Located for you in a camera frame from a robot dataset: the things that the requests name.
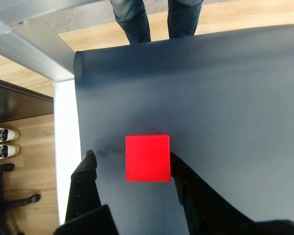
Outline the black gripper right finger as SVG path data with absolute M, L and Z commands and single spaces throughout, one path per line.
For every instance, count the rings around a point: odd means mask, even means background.
M 294 235 L 294 222 L 272 220 L 255 222 L 229 204 L 181 158 L 171 158 L 180 205 L 183 206 L 192 235 Z

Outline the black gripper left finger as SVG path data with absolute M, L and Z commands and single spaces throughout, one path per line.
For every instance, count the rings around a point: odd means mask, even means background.
M 96 168 L 97 160 L 93 150 L 86 151 L 82 161 L 71 175 L 66 222 L 101 206 L 96 186 Z

